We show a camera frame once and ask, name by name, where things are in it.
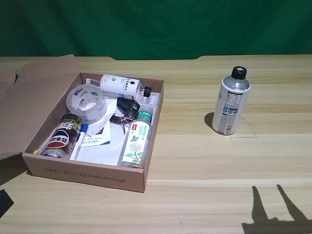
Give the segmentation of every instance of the green wall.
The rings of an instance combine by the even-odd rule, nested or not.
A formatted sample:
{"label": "green wall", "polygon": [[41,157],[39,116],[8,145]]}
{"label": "green wall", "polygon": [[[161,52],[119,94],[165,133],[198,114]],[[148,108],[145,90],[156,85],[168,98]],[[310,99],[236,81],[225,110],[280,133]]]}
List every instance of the green wall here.
{"label": "green wall", "polygon": [[0,56],[312,54],[312,0],[2,0]]}

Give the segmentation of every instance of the marker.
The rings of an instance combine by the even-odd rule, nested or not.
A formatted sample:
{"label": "marker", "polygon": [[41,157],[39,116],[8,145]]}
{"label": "marker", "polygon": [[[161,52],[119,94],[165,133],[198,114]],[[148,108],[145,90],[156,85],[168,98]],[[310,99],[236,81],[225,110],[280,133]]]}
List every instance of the marker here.
{"label": "marker", "polygon": [[78,154],[79,154],[79,151],[80,151],[80,148],[81,148],[81,145],[83,143],[83,139],[84,139],[84,136],[86,135],[86,132],[88,130],[88,127],[89,125],[84,123],[81,127],[81,131],[79,133],[79,136],[78,136],[78,139],[75,143],[75,146],[73,148],[73,151],[72,153],[70,154],[70,158],[69,160],[76,160],[77,157],[78,157]]}

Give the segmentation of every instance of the black object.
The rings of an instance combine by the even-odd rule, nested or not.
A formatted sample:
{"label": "black object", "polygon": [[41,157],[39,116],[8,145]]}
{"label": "black object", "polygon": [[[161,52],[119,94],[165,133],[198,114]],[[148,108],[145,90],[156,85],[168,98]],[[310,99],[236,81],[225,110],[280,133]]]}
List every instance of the black object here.
{"label": "black object", "polygon": [[113,115],[110,118],[110,122],[123,125],[128,124],[137,118],[140,105],[134,100],[119,97],[117,99],[117,108],[123,113],[123,116],[121,117]]}
{"label": "black object", "polygon": [[0,218],[14,204],[10,196],[4,189],[0,190]]}
{"label": "black object", "polygon": [[145,86],[143,96],[149,98],[151,96],[152,88]]}
{"label": "black object", "polygon": [[237,66],[233,68],[231,76],[234,79],[244,79],[246,78],[247,69],[241,66]]}

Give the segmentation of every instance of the black bottle cap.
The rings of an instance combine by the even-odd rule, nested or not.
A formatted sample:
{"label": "black bottle cap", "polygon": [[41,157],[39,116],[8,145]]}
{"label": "black bottle cap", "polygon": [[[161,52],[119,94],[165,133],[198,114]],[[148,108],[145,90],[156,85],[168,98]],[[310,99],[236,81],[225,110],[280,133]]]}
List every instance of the black bottle cap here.
{"label": "black bottle cap", "polygon": [[234,79],[244,79],[246,78],[247,69],[241,66],[237,66],[233,68],[231,76]]}
{"label": "black bottle cap", "polygon": [[145,86],[143,96],[149,98],[151,96],[152,88]]}

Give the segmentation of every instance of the bottle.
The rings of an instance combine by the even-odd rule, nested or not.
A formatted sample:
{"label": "bottle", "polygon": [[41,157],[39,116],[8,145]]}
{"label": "bottle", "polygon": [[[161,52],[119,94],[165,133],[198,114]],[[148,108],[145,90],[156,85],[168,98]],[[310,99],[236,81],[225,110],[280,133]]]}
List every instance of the bottle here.
{"label": "bottle", "polygon": [[237,66],[222,80],[213,118],[213,129],[219,134],[233,134],[238,127],[251,88],[246,73],[246,68]]}
{"label": "bottle", "polygon": [[143,94],[140,80],[104,74],[100,82],[100,89],[106,93],[118,94],[118,98],[138,100]]}
{"label": "bottle", "polygon": [[73,114],[63,115],[42,155],[69,159],[81,127],[80,117]]}
{"label": "bottle", "polygon": [[147,155],[154,109],[150,105],[151,88],[145,87],[138,100],[137,118],[129,126],[117,166],[143,168]]}

